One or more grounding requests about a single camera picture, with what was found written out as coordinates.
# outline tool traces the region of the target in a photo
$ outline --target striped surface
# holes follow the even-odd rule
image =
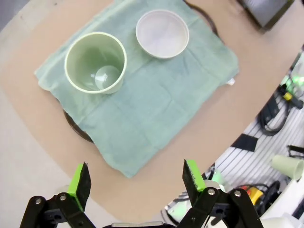
[[[285,101],[280,97],[276,99],[280,112],[270,122],[272,127],[278,125],[285,115]],[[257,120],[244,133],[258,138],[256,151],[248,152],[230,147],[216,161],[216,168],[232,187],[249,183],[270,185],[281,176],[280,172],[270,166],[272,157],[276,154],[287,156],[287,145],[304,146],[304,110],[293,108],[284,128],[275,136],[263,135]]]

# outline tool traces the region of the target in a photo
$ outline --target green cloth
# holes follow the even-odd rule
[[[177,13],[190,30],[186,50],[169,60],[149,56],[136,40],[137,21],[155,9]],[[65,76],[68,47],[93,31],[116,36],[127,52],[123,87],[112,95],[82,93]],[[36,76],[39,85],[89,134],[106,162],[130,178],[237,73],[235,54],[182,0],[117,0],[50,56]]]

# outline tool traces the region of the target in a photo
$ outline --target wooden table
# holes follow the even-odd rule
[[[171,143],[128,179],[70,128],[59,103],[38,86],[33,73],[110,2],[63,2],[14,53],[0,82],[31,133],[69,176],[79,163],[87,162],[93,199],[121,221],[143,222],[184,190],[184,159],[195,159],[205,171],[261,110],[304,42],[304,7],[296,0],[275,27],[263,34],[234,0],[190,1],[214,19],[220,36],[239,58],[240,74],[234,86],[218,89]]]

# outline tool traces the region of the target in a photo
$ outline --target bowl rim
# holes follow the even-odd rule
[[[185,46],[175,55],[172,55],[172,56],[165,56],[165,57],[160,57],[160,56],[156,56],[152,53],[150,53],[149,51],[147,51],[144,46],[142,45],[142,43],[140,42],[139,40],[139,36],[138,36],[138,28],[139,28],[139,25],[141,23],[141,21],[149,14],[151,13],[155,13],[155,12],[165,12],[165,13],[169,13],[171,15],[174,15],[175,17],[177,17],[181,22],[182,24],[184,25],[184,27],[186,28],[186,33],[187,33],[187,41],[185,43]],[[178,14],[176,14],[175,12],[173,11],[170,11],[170,10],[167,10],[167,9],[154,9],[154,10],[151,10],[149,12],[146,12],[144,15],[141,16],[141,18],[138,20],[137,24],[136,24],[136,38],[137,38],[137,41],[138,43],[140,44],[140,46],[143,48],[143,50],[148,53],[149,55],[153,56],[153,57],[156,57],[156,58],[159,58],[159,59],[168,59],[168,58],[173,58],[173,57],[176,57],[178,56],[179,54],[181,54],[185,49],[186,47],[188,46],[188,43],[189,43],[189,39],[190,39],[190,32],[189,32],[189,28],[188,28],[188,25],[186,24],[186,22],[184,21],[184,19],[179,16]]]

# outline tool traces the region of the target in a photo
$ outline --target light green cup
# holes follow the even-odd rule
[[[65,72],[76,89],[89,94],[117,92],[124,79],[127,54],[114,36],[94,32],[77,39],[67,52]]]
[[[303,160],[283,155],[275,155],[272,158],[271,166],[294,180],[300,179],[304,172]]]

